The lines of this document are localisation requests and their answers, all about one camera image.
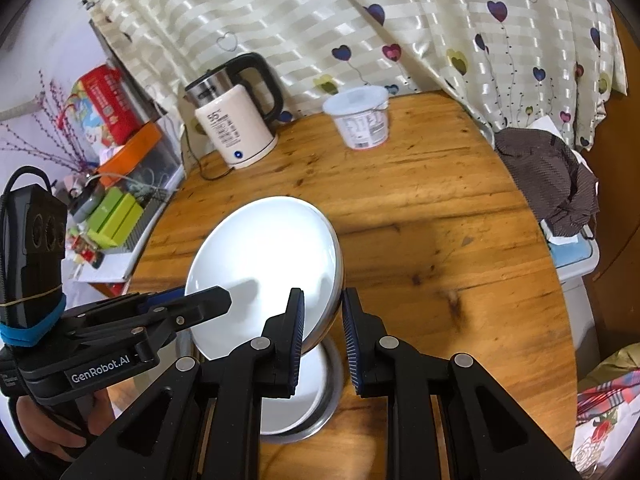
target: orange container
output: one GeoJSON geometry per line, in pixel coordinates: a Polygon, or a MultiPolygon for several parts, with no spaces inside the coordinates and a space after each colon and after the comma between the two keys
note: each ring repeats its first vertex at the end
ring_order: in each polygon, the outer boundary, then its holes
{"type": "MultiPolygon", "coordinates": [[[[129,174],[146,157],[161,139],[162,133],[155,123],[147,123],[131,137],[118,153],[98,168],[98,173],[129,174]]],[[[104,187],[109,187],[119,181],[117,176],[105,175],[100,177],[104,187]]]]}

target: metal bolt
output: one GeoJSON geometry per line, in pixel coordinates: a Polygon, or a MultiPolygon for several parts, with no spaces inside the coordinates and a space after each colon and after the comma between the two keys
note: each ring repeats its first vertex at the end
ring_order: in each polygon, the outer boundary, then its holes
{"type": "Polygon", "coordinates": [[[256,337],[251,339],[251,348],[254,350],[264,350],[268,348],[271,344],[271,341],[268,337],[256,337]]]}
{"type": "Polygon", "coordinates": [[[196,365],[193,357],[181,357],[175,362],[175,367],[181,372],[188,372],[196,365]]]}
{"type": "Polygon", "coordinates": [[[398,348],[399,344],[400,342],[398,341],[398,339],[396,339],[392,335],[385,335],[384,337],[380,338],[380,346],[382,346],[382,348],[388,348],[389,350],[391,350],[393,348],[398,348]]]}
{"type": "Polygon", "coordinates": [[[474,359],[469,354],[458,354],[453,358],[453,362],[462,368],[469,368],[474,359]]]}

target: dark brown towel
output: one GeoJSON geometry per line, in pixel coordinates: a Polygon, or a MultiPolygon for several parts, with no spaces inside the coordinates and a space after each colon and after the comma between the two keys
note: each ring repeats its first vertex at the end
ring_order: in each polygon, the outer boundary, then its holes
{"type": "Polygon", "coordinates": [[[598,212],[597,179],[571,149],[543,130],[506,128],[495,149],[538,222],[554,236],[573,236],[598,212]]]}

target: plaid fabric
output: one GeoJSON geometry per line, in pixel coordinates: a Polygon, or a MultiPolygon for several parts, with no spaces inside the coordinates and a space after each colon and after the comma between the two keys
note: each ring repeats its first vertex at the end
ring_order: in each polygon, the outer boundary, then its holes
{"type": "Polygon", "coordinates": [[[634,370],[620,378],[600,384],[578,394],[576,426],[593,417],[607,413],[623,402],[631,402],[640,395],[640,370],[634,370]]]}

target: white plastic container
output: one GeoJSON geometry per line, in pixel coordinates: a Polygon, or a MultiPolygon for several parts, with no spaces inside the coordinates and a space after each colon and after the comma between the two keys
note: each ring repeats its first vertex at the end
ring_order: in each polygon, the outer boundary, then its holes
{"type": "Polygon", "coordinates": [[[389,94],[382,86],[359,86],[329,97],[322,111],[330,115],[352,150],[379,146],[389,136],[389,94]]]}

